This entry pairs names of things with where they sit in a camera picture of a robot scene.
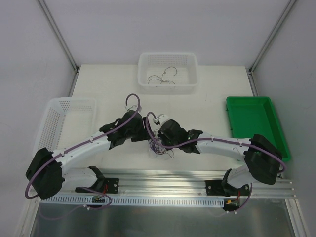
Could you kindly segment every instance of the connector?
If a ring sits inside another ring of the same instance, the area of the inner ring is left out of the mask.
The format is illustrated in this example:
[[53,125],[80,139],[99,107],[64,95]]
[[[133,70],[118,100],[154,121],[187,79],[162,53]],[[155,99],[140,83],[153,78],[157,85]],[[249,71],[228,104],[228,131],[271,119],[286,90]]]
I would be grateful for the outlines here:
[[98,196],[93,196],[92,203],[105,203],[105,197],[98,198]]

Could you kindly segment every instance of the black mounting bracket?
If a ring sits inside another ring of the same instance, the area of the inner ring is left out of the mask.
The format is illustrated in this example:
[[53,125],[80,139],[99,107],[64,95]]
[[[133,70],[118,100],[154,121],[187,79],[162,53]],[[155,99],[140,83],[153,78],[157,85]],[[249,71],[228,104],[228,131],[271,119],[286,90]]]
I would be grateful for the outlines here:
[[[90,189],[97,191],[99,193],[105,194],[117,194],[119,191],[119,179],[118,178],[106,178],[102,172],[95,166],[89,166],[89,168],[95,173],[97,181],[89,187]],[[77,187],[75,189],[76,193],[90,193],[86,189]]]
[[104,178],[104,186],[106,187],[106,194],[117,194],[119,191],[118,178]]
[[240,196],[249,196],[250,193],[249,185],[246,184],[240,189],[235,189],[232,193],[228,194],[223,189],[222,180],[206,180],[205,188],[208,196],[238,196],[238,191],[240,191]]

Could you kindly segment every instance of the white mesh basket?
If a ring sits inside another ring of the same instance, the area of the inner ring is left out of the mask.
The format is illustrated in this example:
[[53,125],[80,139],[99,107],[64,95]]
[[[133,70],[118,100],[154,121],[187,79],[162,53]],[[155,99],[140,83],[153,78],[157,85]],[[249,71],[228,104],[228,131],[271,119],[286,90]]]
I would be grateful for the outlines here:
[[198,84],[193,53],[142,53],[138,84],[145,94],[190,94]]
[[46,147],[62,149],[88,138],[94,129],[96,101],[91,98],[61,97],[48,102],[33,155]]

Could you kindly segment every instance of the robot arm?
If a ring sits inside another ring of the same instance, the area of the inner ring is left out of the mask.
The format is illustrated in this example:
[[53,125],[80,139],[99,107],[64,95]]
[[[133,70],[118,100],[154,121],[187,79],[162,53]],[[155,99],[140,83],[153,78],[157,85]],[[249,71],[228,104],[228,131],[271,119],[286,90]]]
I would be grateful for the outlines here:
[[276,182],[280,168],[279,161],[253,147],[259,147],[280,160],[282,160],[282,155],[262,135],[254,135],[252,139],[236,139],[221,138],[200,130],[186,131],[167,115],[159,115],[154,119],[154,123],[160,125],[158,136],[162,144],[167,147],[197,139],[195,142],[180,146],[179,149],[186,153],[223,155],[245,163],[239,168],[227,170],[221,184],[220,194],[222,195],[230,196],[236,193],[236,189],[254,181],[270,185]]
[[144,126],[145,118],[138,113],[120,129],[108,135],[104,135],[119,127],[132,117],[137,106],[128,108],[121,119],[104,125],[98,132],[71,148],[65,150],[48,151],[47,148],[40,149],[34,156],[26,177],[30,180],[43,164],[53,157],[59,156],[56,160],[47,165],[33,181],[32,185],[41,199],[48,199],[63,190],[75,190],[76,192],[87,192],[80,187],[102,192],[106,184],[102,172],[95,166],[85,169],[72,168],[91,155],[110,150],[122,145],[126,139],[132,142],[148,140],[149,136]]

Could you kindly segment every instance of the tangled wire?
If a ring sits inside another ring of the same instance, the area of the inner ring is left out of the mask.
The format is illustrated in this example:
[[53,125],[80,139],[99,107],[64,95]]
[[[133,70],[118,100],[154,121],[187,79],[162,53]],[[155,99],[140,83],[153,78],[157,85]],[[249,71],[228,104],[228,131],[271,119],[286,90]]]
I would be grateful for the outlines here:
[[169,68],[174,68],[174,69],[176,70],[175,75],[177,75],[178,70],[177,70],[175,67],[168,67],[168,68],[166,68],[166,69],[164,70],[164,72],[162,73],[161,77],[159,77],[159,76],[157,76],[157,75],[152,75],[152,76],[148,77],[148,79],[147,79],[148,84],[149,84],[152,80],[158,80],[158,81],[160,81],[160,84],[162,84],[163,82],[167,82],[167,83],[170,84],[170,82],[171,82],[171,83],[173,83],[173,84],[175,85],[176,83],[174,83],[174,81],[172,81],[172,80],[163,80],[163,75],[166,74],[166,71],[167,71],[167,69],[169,69]]
[[[158,131],[159,131],[159,129],[156,129],[155,131],[153,131],[153,133],[154,133],[156,140],[160,142],[161,138],[158,137]],[[152,139],[148,140],[148,143],[149,143],[150,149],[156,154],[156,156],[168,154],[171,158],[174,158],[173,150],[167,150],[166,148],[161,147],[156,142],[154,142]]]

